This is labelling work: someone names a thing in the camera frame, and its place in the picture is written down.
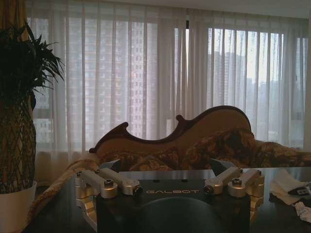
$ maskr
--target ceiling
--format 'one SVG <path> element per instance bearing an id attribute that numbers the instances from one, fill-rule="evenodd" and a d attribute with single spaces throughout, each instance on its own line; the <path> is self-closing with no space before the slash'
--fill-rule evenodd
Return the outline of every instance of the ceiling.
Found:
<path id="1" fill-rule="evenodd" d="M 147 5 L 308 18 L 311 0 L 111 0 Z"/>

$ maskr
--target potted plant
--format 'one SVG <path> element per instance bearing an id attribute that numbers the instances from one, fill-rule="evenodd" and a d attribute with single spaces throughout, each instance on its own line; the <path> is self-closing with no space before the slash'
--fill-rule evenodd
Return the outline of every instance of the potted plant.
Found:
<path id="1" fill-rule="evenodd" d="M 27 31 L 29 38 L 22 40 Z M 35 126 L 31 95 L 63 79 L 59 57 L 25 26 L 0 30 L 0 232 L 26 224 L 35 197 Z"/>

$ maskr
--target white flower pot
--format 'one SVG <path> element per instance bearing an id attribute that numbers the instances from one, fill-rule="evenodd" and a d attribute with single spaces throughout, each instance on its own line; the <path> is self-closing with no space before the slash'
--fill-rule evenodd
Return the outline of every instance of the white flower pot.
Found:
<path id="1" fill-rule="evenodd" d="M 0 194 L 0 233 L 12 233 L 26 226 L 30 205 L 35 199 L 36 181 L 33 186 L 15 193 Z"/>

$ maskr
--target orange curtain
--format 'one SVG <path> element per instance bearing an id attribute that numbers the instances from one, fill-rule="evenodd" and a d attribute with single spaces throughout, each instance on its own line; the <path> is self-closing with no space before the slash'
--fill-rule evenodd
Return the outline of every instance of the orange curtain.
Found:
<path id="1" fill-rule="evenodd" d="M 0 0 L 0 29 L 9 27 L 11 24 L 21 27 L 26 17 L 25 0 Z M 25 31 L 22 38 L 28 38 Z"/>

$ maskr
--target metal clamp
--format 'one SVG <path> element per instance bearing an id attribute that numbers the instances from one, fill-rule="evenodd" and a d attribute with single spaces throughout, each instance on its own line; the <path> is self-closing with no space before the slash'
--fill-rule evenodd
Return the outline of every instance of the metal clamp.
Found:
<path id="1" fill-rule="evenodd" d="M 264 175 L 256 169 L 249 169 L 239 178 L 234 178 L 228 183 L 228 193 L 237 198 L 242 198 L 246 193 L 251 198 L 250 222 L 253 223 L 257 216 L 258 207 L 263 204 Z"/>
<path id="2" fill-rule="evenodd" d="M 97 219 L 94 196 L 110 199 L 118 194 L 118 185 L 111 179 L 100 177 L 99 170 L 78 171 L 74 177 L 76 205 L 83 210 L 83 218 L 97 231 Z"/>
<path id="3" fill-rule="evenodd" d="M 226 186 L 232 178 L 239 177 L 242 169 L 237 167 L 229 167 L 227 170 L 220 173 L 218 176 L 212 179 L 205 180 L 204 192 L 208 195 L 217 195 L 223 192 L 224 186 Z"/>
<path id="4" fill-rule="evenodd" d="M 101 177 L 106 179 L 112 179 L 122 190 L 123 194 L 136 196 L 142 193 L 142 188 L 140 187 L 138 180 L 129 179 L 113 170 L 108 168 L 103 168 L 99 171 Z"/>

